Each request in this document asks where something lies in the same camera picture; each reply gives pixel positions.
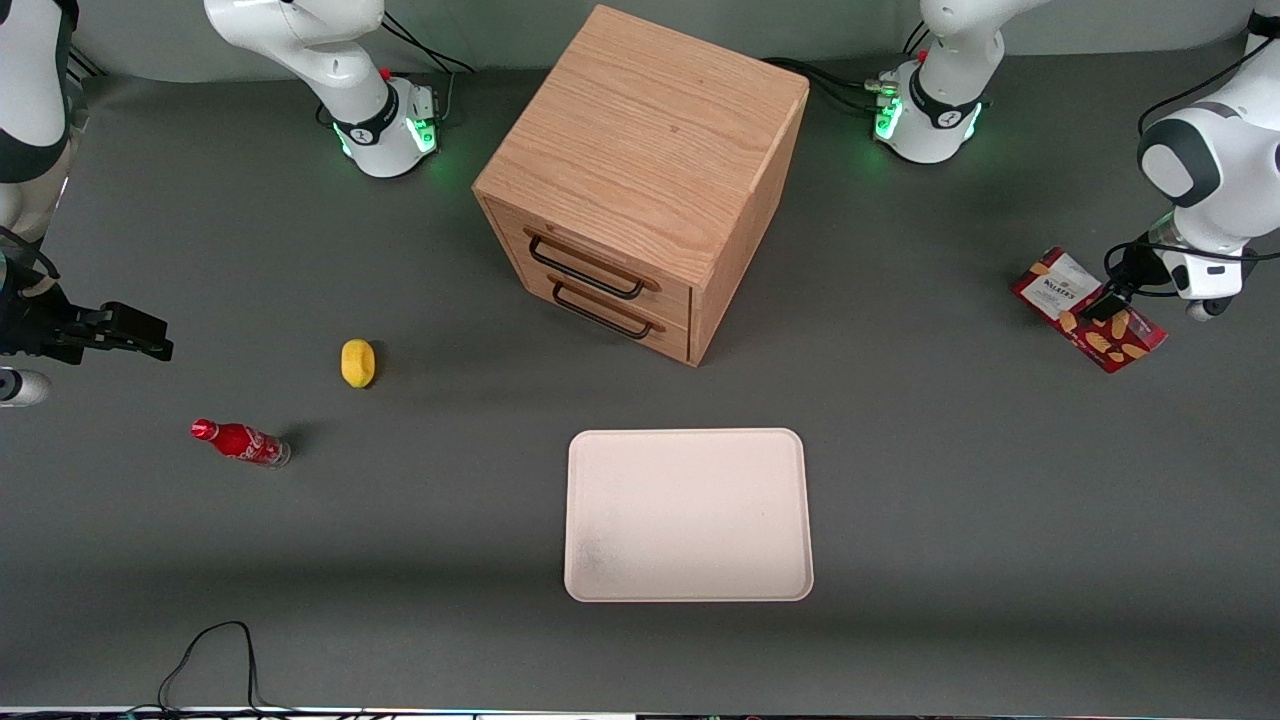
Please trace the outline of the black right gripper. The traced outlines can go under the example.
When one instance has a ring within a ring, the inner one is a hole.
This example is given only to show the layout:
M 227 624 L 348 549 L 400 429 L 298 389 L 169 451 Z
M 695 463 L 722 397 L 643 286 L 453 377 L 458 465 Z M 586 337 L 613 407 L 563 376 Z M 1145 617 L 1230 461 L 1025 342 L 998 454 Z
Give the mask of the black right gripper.
M 26 354 L 81 365 L 86 351 L 101 348 L 132 351 L 160 363 L 172 360 L 174 343 L 166 337 L 166 322 L 125 304 L 106 302 L 84 314 L 93 340 L 65 338 L 81 329 L 84 309 L 72 304 L 56 281 L 31 284 L 45 290 L 27 297 L 20 281 L 3 282 L 3 356 Z

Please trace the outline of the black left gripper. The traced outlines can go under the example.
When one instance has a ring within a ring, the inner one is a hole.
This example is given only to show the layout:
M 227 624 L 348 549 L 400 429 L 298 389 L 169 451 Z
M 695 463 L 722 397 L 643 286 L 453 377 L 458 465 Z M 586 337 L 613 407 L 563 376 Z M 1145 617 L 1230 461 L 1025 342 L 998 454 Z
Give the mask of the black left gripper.
M 1078 315 L 1089 322 L 1107 322 L 1117 307 L 1128 307 L 1134 295 L 1167 297 L 1169 293 L 1147 291 L 1164 288 L 1172 282 L 1167 268 L 1147 240 L 1133 240 L 1112 246 L 1112 284 L 1105 286 L 1103 299 L 1085 305 Z

